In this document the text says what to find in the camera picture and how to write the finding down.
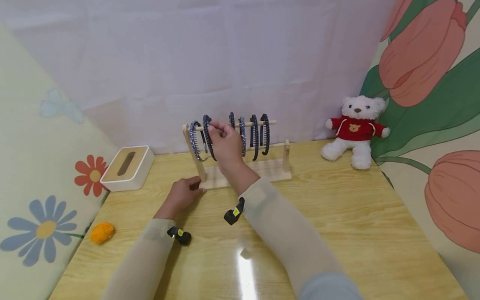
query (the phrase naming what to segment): table surface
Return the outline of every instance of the table surface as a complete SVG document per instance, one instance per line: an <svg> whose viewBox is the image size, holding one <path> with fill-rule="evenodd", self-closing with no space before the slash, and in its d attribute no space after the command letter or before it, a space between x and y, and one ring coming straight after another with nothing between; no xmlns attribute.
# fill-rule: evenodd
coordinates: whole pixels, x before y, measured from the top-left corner
<svg viewBox="0 0 480 300"><path fill-rule="evenodd" d="M292 144L293 180L274 185L328 241L365 299L467 299L379 168L353 170L350 151L325 161L326 142ZM92 227L110 222L116 234L101 246L85 238L50 299L99 299L172 182L194 175L189 153L161 155L141 189L111 193ZM236 202L231 188L212 190L177 220L193 239L174 243L155 299L293 299L285 270L246 220L223 220Z"/></svg>

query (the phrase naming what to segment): pink tulip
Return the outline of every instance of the pink tulip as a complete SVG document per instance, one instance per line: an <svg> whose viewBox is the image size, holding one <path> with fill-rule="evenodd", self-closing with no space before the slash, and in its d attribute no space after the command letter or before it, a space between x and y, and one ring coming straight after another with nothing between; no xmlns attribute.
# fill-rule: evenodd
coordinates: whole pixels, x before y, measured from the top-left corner
<svg viewBox="0 0 480 300"><path fill-rule="evenodd" d="M412 3L412 0L396 0L395 7L390 13L390 17L388 18L387 25L385 27L384 33L382 34L382 39L380 41L383 41L389 35L392 34L392 31L395 29L395 27L398 25L398 23L402 19L410 3Z"/></svg>
<svg viewBox="0 0 480 300"><path fill-rule="evenodd" d="M480 151L441 157L425 186L434 223L457 245L480 253Z"/></svg>
<svg viewBox="0 0 480 300"><path fill-rule="evenodd" d="M435 1L383 52L380 78L400 106L420 103L452 66L465 40L467 15L462 8L456 0Z"/></svg>

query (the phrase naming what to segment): wooden stand base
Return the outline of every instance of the wooden stand base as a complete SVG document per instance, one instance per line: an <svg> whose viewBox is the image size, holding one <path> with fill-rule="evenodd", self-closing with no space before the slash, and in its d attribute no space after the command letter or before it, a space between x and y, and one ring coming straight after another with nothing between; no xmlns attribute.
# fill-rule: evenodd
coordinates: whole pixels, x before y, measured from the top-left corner
<svg viewBox="0 0 480 300"><path fill-rule="evenodd" d="M285 171L283 168L283 159L272 159L263 161L253 161L247 163L260 177L268 178L271 182L285 181L292 179L290 170ZM227 179L220 172L217 166L205 167L207 178L205 182L200 183L200 187L210 189L220 189L230 186Z"/></svg>

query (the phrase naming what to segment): wrist strap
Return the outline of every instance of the wrist strap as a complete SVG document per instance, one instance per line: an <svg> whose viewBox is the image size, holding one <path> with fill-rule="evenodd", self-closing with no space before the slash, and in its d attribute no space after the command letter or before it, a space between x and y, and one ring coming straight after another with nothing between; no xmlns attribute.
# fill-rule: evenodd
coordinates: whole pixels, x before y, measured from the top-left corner
<svg viewBox="0 0 480 300"><path fill-rule="evenodd" d="M167 234L179 241L180 245L183 246L188 246L192 240L192 235L189 232L183 231L176 226L170 227L170 229L167 230Z"/></svg>
<svg viewBox="0 0 480 300"><path fill-rule="evenodd" d="M240 197L239 203L234 209L230 209L225 213L223 218L227 223L230 225L235 224L239 219L241 214L243 213L243 209L245 207L245 199L243 197Z"/></svg>

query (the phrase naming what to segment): bear face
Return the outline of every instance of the bear face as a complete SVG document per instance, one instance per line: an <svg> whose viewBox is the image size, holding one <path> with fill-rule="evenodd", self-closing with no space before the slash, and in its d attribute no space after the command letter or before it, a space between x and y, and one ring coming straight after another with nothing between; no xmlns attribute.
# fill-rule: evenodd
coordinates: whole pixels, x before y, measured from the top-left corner
<svg viewBox="0 0 480 300"><path fill-rule="evenodd" d="M349 130L350 130L351 132L357 132L357 131L360 129L360 126L361 126L361 125L350 124Z"/></svg>
<svg viewBox="0 0 480 300"><path fill-rule="evenodd" d="M342 114L353 119L374 120L384 109L385 100L382 98L347 97L343 101Z"/></svg>

